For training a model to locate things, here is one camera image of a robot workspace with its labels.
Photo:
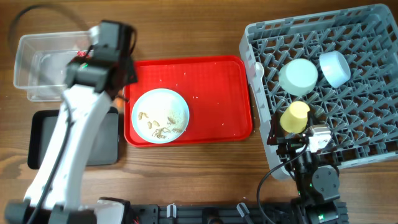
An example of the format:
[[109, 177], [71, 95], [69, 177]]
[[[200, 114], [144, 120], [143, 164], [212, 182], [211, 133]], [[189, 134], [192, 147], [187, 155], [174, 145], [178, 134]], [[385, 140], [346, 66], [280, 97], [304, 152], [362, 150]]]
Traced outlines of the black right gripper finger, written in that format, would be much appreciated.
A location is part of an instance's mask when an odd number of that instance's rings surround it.
[[320, 124], [320, 120], [311, 111], [307, 113], [307, 116], [308, 116], [308, 121], [307, 121], [308, 128]]
[[267, 138], [267, 145], [276, 146], [284, 142], [284, 133], [280, 125], [280, 114], [274, 113], [271, 116], [270, 131]]

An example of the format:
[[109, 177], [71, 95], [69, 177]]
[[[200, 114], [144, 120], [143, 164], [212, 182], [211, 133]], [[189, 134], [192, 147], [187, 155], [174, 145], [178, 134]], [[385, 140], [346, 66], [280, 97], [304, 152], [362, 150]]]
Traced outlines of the yellow plastic cup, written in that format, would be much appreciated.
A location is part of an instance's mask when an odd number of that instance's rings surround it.
[[307, 126], [309, 111], [310, 107], [306, 103], [302, 101], [293, 102], [280, 117], [282, 129], [294, 134], [303, 132]]

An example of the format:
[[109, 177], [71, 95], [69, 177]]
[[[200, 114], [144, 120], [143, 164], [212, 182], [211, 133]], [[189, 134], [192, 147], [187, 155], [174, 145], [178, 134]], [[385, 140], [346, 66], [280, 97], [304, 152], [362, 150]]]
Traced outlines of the mint green bowl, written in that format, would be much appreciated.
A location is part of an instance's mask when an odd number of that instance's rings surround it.
[[309, 60], [298, 58], [284, 65], [279, 71], [279, 85], [289, 94], [302, 96], [316, 85], [318, 70]]

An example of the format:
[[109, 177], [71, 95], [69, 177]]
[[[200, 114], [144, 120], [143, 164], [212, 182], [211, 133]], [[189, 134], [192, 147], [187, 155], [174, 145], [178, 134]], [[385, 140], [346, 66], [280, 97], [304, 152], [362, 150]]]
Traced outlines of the red snack wrapper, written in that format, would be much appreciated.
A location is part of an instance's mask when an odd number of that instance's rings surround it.
[[79, 58], [88, 58], [90, 53], [88, 51], [78, 51], [76, 56]]

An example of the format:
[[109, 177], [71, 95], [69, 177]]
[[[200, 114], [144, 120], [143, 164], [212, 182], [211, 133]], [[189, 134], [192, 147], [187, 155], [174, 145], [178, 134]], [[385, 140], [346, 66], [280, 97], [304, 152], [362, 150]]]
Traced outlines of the light blue bowl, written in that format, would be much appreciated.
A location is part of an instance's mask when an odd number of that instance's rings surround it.
[[324, 77], [333, 88], [338, 88], [351, 78], [349, 64], [342, 53], [332, 51], [321, 54], [319, 61]]

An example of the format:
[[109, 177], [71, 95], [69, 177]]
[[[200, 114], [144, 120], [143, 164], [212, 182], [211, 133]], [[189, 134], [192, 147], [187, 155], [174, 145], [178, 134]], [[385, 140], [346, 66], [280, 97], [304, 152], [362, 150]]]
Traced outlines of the light blue plate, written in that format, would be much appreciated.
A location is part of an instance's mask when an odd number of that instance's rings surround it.
[[[147, 113], [149, 118], [142, 116], [138, 120], [140, 112]], [[175, 121], [171, 124], [168, 117]], [[157, 127], [153, 120], [160, 124]], [[131, 124], [136, 134], [143, 140], [152, 144], [167, 144], [178, 139], [187, 129], [190, 120], [190, 110], [184, 98], [173, 90], [158, 88], [143, 94], [135, 102], [131, 112]], [[152, 129], [148, 128], [147, 122], [152, 123]], [[158, 128], [178, 128], [183, 133], [175, 139], [157, 139], [152, 133]]]

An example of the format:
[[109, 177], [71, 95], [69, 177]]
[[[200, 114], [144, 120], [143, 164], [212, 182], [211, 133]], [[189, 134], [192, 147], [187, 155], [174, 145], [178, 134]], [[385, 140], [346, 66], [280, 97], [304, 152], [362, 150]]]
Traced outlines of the white plastic spoon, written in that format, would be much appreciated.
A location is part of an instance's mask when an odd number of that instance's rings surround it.
[[261, 62], [255, 63], [256, 77], [262, 80], [264, 76], [264, 67]]

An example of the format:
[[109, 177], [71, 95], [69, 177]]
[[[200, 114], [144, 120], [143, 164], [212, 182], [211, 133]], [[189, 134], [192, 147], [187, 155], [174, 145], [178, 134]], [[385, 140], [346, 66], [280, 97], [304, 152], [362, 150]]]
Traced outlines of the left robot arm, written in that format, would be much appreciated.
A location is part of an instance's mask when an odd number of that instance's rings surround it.
[[125, 85], [137, 81], [133, 26], [101, 21], [98, 41], [66, 66], [63, 103], [45, 157], [21, 202], [8, 202], [8, 223], [131, 223], [127, 200], [82, 205], [81, 182], [98, 130]]

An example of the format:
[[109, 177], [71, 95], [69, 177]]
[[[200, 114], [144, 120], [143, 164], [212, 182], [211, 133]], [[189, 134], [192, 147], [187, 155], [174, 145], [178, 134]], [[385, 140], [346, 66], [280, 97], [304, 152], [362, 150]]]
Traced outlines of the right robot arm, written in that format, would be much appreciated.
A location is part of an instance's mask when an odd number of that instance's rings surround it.
[[298, 198], [291, 201], [292, 216], [296, 223], [344, 223], [345, 216], [339, 211], [340, 172], [336, 165], [321, 162], [317, 153], [330, 147], [331, 130], [311, 113], [307, 113], [305, 129], [296, 138], [287, 138], [282, 132], [280, 116], [271, 117], [271, 129], [267, 144], [277, 146], [277, 153], [289, 159], [272, 168], [257, 188], [271, 174], [287, 167], [297, 186]]

